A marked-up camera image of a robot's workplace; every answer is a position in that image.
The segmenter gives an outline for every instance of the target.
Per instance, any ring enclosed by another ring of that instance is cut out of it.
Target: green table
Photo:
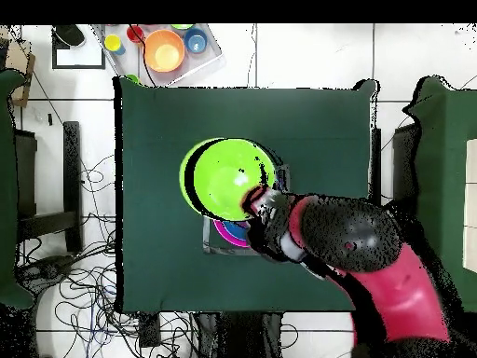
[[[114,84],[123,137],[124,311],[353,309],[335,285],[298,265],[204,254],[203,218],[182,197],[179,166],[204,139],[249,138],[290,165],[294,192],[366,197],[374,81],[341,90]]]
[[[477,311],[477,273],[463,268],[467,141],[477,139],[477,91],[421,80],[409,114],[422,137],[416,152],[417,219],[443,261],[465,310]]]

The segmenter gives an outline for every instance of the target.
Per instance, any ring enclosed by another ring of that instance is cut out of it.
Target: cup
[[[184,43],[189,52],[200,53],[207,47],[207,36],[198,28],[189,29],[184,36]]]
[[[131,43],[141,45],[141,40],[144,41],[144,31],[138,25],[133,25],[132,29],[131,26],[129,26],[126,30],[126,35]]]
[[[127,75],[126,77],[129,78],[132,82],[134,82],[138,85],[141,84],[141,81],[140,81],[139,77],[137,77],[136,75]]]
[[[104,38],[104,46],[115,55],[122,55],[126,52],[126,49],[121,43],[121,39],[115,34],[109,34]]]

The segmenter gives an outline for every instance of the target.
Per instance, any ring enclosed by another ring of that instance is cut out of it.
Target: blue bowl
[[[246,223],[233,223],[230,221],[222,221],[225,230],[230,233],[234,238],[240,239],[241,241],[246,241],[246,235],[248,228]]]
[[[184,36],[184,44],[188,51],[200,53],[207,47],[207,36],[198,28],[192,28]]]

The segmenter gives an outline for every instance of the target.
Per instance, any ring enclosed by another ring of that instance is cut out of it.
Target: plastic tray
[[[146,86],[154,86],[146,73],[143,63],[143,47],[131,43],[126,36],[128,25],[119,24],[114,26],[104,25],[91,25],[94,32],[98,36],[102,50],[106,55],[107,61],[110,62],[113,69],[120,76],[129,74],[136,75],[140,78],[141,83]],[[153,24],[153,25],[139,25],[144,35],[147,37],[155,30],[167,29],[177,33],[180,37],[184,37],[186,30],[177,30],[172,28],[170,24]],[[216,70],[220,67],[220,60],[223,57],[222,50],[217,44],[217,40],[213,36],[208,23],[196,23],[193,27],[201,29],[207,36],[207,47],[199,54],[191,53],[185,50],[184,60],[181,65],[167,73],[158,73],[148,67],[149,74],[152,77],[154,83],[159,87],[167,86],[180,86],[186,83],[187,77],[195,74],[199,70],[207,73],[208,71]],[[117,34],[126,49],[126,53],[123,55],[115,55],[108,51],[104,45],[104,38],[108,34]]]

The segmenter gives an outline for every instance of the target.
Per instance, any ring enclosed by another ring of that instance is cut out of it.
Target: orange bowl
[[[170,30],[156,30],[145,39],[145,62],[156,72],[170,72],[182,63],[185,55],[181,37]]]

